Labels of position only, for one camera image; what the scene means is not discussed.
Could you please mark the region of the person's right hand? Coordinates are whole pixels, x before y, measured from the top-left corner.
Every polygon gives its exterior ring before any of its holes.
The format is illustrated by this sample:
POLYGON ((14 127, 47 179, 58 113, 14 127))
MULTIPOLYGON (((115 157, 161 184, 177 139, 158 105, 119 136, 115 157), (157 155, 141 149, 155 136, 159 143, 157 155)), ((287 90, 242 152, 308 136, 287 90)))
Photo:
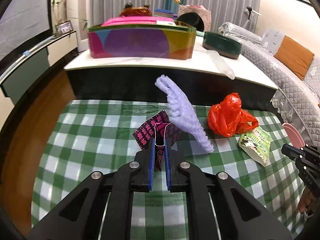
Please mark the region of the person's right hand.
POLYGON ((306 210, 306 208, 311 204, 311 202, 315 199, 316 198, 313 196, 312 192, 307 187, 305 187, 302 196, 299 200, 297 210, 300 213, 303 213, 306 210))

